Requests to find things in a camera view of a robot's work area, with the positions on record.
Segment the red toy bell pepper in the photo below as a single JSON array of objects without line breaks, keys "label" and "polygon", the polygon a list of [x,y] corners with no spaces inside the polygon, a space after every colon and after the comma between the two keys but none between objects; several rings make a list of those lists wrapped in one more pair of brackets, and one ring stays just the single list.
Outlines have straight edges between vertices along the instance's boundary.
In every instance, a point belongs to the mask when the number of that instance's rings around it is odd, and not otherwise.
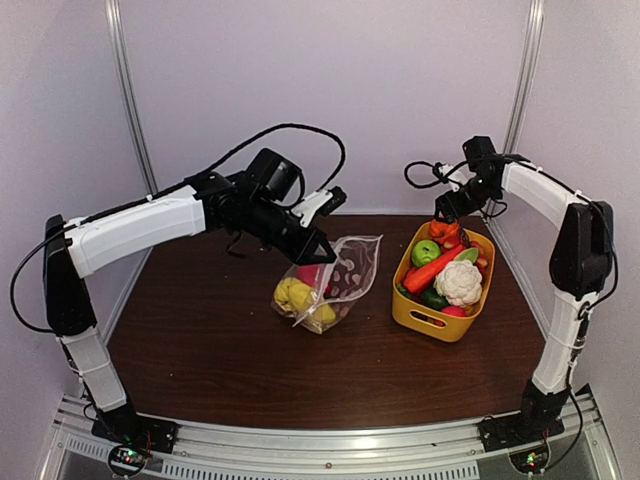
[{"label": "red toy bell pepper", "polygon": [[299,266],[297,279],[311,287],[316,293],[320,292],[320,284],[326,267],[322,264]]}]

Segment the orange toy pumpkin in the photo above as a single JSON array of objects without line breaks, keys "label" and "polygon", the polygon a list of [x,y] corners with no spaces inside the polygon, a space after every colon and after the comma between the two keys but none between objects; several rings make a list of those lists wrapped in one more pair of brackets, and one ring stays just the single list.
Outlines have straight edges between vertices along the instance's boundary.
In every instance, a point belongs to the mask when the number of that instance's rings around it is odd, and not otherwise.
[{"label": "orange toy pumpkin", "polygon": [[429,235],[430,238],[442,245],[452,238],[457,238],[459,235],[460,225],[455,223],[446,223],[436,219],[433,219],[429,223]]}]

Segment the clear zip top bag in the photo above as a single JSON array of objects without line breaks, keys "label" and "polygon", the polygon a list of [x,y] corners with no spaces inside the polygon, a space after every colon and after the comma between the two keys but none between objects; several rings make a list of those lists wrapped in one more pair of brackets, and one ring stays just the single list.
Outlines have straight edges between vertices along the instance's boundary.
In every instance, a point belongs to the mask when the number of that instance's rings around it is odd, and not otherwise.
[{"label": "clear zip top bag", "polygon": [[[326,269],[322,276],[320,292],[314,291],[315,303],[303,313],[285,313],[273,300],[275,287],[271,307],[277,314],[288,319],[292,327],[305,328],[303,320],[306,316],[320,305],[328,304],[337,315],[337,322],[331,327],[333,328],[345,319],[356,302],[371,290],[378,273],[382,239],[381,235],[344,236],[332,242],[336,261],[322,264]],[[280,281],[286,277],[297,278],[298,267],[294,265],[289,268]]]}]

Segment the yellow toy bell pepper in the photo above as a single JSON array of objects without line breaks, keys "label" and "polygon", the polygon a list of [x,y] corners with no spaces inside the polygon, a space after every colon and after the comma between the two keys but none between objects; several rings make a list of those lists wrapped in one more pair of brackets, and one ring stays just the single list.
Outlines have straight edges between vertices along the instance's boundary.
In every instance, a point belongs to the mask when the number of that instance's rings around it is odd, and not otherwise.
[{"label": "yellow toy bell pepper", "polygon": [[315,303],[315,292],[301,280],[286,277],[276,286],[273,300],[285,313],[300,314]]}]

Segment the green toy apple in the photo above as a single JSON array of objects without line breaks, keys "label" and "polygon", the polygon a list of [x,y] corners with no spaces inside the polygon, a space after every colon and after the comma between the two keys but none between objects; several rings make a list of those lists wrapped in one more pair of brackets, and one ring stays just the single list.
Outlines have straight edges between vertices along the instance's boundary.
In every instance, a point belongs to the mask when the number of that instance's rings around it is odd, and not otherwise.
[{"label": "green toy apple", "polygon": [[411,251],[411,263],[416,268],[421,268],[441,256],[440,246],[433,240],[418,241]]}]

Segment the yellow toy apple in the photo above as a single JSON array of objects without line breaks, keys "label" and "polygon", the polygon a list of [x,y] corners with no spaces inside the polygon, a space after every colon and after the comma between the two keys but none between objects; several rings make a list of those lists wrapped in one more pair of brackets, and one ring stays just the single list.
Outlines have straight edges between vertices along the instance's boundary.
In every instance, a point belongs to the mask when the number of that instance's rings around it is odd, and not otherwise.
[{"label": "yellow toy apple", "polygon": [[328,304],[322,304],[311,311],[303,320],[303,326],[315,334],[322,334],[337,322],[335,311]]}]

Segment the white toy cauliflower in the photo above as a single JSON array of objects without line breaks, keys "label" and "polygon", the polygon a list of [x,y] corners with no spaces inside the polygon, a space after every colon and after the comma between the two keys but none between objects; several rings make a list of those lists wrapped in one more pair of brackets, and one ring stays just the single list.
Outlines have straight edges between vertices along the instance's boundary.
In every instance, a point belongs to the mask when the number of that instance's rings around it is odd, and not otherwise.
[{"label": "white toy cauliflower", "polygon": [[470,260],[453,260],[436,276],[436,292],[452,306],[469,307],[482,296],[482,275]]}]

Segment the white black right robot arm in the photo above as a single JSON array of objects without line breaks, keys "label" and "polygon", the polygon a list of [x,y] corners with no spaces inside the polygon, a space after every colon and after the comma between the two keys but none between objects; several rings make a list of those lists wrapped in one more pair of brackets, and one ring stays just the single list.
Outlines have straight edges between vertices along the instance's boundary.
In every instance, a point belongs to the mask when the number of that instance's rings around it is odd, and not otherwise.
[{"label": "white black right robot arm", "polygon": [[566,403],[592,310],[606,297],[603,289],[616,266],[613,210],[519,155],[482,154],[468,166],[470,179],[458,176],[455,166],[433,166],[436,178],[451,186],[435,201],[437,219],[452,223],[508,193],[543,215],[558,233],[549,261],[555,300],[546,345],[512,423],[517,438],[530,442]]}]

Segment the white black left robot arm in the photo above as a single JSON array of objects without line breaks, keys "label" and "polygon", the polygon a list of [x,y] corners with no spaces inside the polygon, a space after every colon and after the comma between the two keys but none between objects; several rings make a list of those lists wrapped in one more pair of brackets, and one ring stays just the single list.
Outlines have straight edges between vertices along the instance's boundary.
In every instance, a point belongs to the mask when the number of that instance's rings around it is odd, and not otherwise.
[{"label": "white black left robot arm", "polygon": [[121,443],[137,442],[144,424],[127,409],[128,395],[98,331],[85,278],[139,251],[218,229],[249,234],[297,265],[332,263],[336,254],[313,221],[341,206],[346,195],[338,186],[321,188],[293,206],[282,205],[301,178],[297,165],[264,148],[237,173],[197,174],[163,195],[84,218],[48,220],[47,322],[75,364],[95,408],[106,413],[106,429]]}]

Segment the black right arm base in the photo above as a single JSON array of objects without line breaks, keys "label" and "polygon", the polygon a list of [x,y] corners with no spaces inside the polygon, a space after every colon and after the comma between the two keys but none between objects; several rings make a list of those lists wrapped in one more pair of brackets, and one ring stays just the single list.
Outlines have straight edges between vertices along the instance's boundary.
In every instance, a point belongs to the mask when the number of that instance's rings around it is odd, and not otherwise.
[{"label": "black right arm base", "polygon": [[564,388],[559,393],[545,394],[529,380],[516,413],[486,416],[477,424],[484,451],[510,449],[563,433],[561,413],[569,392]]}]

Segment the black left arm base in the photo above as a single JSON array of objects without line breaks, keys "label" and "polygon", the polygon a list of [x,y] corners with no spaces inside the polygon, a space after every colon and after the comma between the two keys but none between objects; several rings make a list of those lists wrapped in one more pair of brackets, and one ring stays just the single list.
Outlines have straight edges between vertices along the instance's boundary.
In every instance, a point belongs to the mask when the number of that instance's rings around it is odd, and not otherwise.
[{"label": "black left arm base", "polygon": [[145,452],[171,454],[175,445],[178,424],[136,412],[98,413],[91,427],[93,436]]}]

